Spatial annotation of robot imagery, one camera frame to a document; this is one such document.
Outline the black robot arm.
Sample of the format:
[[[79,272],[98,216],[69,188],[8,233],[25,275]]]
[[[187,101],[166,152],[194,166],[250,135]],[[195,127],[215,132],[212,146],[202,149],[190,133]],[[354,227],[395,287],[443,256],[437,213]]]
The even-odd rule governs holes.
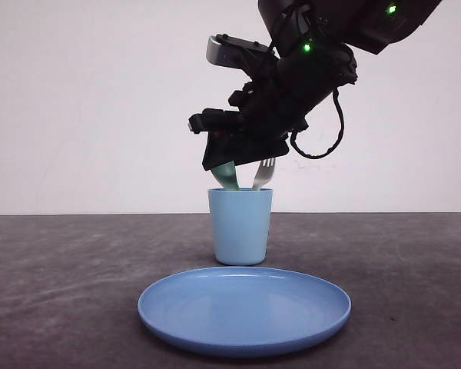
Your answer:
[[[211,36],[207,60],[249,77],[229,97],[229,110],[206,108],[189,129],[207,134],[205,170],[286,155],[307,129],[307,114],[357,81],[359,48],[378,54],[415,32],[435,1],[261,1],[269,45]]]

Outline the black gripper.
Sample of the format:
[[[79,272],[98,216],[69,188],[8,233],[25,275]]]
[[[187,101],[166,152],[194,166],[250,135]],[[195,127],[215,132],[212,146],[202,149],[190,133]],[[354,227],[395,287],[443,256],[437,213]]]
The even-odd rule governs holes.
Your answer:
[[[356,81],[357,61],[348,46],[304,42],[231,94],[229,105],[237,111],[206,108],[189,118],[195,134],[222,132],[207,136],[204,170],[231,161],[238,166],[286,155],[286,141],[272,140],[300,128],[305,115],[334,89]]]

